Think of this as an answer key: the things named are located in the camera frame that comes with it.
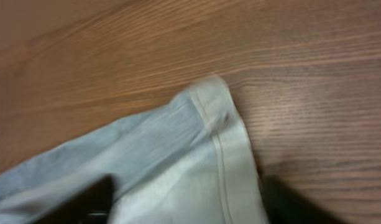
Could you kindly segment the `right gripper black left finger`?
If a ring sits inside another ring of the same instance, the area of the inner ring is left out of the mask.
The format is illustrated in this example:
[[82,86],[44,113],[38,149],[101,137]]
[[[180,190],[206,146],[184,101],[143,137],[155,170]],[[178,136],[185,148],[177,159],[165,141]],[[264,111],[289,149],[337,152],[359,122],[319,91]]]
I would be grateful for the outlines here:
[[106,224],[115,183],[105,175],[34,219],[34,224]]

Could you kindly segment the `light blue denim shorts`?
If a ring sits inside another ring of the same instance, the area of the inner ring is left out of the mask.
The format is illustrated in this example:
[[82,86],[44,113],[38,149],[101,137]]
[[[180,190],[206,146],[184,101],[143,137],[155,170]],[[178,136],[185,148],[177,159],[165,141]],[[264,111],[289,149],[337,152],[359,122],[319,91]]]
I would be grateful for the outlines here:
[[110,180],[108,223],[267,223],[245,125],[211,77],[0,175],[0,223],[33,223]]

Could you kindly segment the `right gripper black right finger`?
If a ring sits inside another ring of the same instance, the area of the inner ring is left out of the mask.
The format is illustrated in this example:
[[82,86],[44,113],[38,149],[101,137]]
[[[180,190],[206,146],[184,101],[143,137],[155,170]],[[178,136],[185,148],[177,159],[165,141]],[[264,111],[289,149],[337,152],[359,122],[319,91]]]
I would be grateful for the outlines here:
[[272,224],[346,224],[277,176],[262,177],[262,201]]

